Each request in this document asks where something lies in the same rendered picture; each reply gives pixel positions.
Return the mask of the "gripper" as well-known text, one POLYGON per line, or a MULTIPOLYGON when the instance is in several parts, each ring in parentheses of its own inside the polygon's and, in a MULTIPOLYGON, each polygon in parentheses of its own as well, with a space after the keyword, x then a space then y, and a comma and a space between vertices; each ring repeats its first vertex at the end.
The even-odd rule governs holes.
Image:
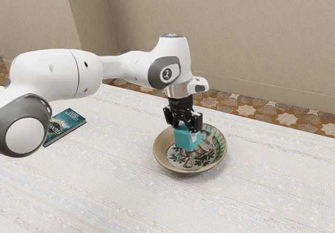
POLYGON ((169 104, 163 109, 167 124, 177 128, 183 122, 191 132, 191 142, 200 141, 203 115, 193 110, 193 96, 183 98, 168 97, 169 104))

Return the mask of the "teal block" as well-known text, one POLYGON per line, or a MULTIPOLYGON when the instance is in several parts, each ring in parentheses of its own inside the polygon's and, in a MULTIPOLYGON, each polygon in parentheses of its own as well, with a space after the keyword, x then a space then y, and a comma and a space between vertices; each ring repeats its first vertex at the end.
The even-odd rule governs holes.
POLYGON ((191 142, 191 132, 184 123, 181 123, 177 128, 174 128, 173 132, 176 146, 187 151, 193 151, 202 141, 200 132, 200 141, 191 142))

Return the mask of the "painted ceramic bowl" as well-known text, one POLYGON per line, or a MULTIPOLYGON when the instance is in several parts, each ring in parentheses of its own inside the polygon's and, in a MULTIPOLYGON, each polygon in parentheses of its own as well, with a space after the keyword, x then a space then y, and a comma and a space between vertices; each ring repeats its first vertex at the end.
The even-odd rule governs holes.
POLYGON ((168 127, 154 141, 154 157, 172 172, 191 174, 208 171, 225 157, 227 141, 218 128, 207 123, 203 124, 201 138, 202 142, 193 151, 181 149, 175 144, 172 127, 168 127))

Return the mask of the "teal paperback book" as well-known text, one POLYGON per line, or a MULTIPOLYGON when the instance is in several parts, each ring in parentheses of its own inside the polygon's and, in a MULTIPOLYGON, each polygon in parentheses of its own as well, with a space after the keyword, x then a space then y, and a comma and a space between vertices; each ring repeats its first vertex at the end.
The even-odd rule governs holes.
POLYGON ((78 114, 71 108, 67 108, 62 112, 51 117, 49 122, 49 130, 44 147, 47 147, 57 140, 61 139, 70 132, 76 130, 86 123, 86 118, 78 114))

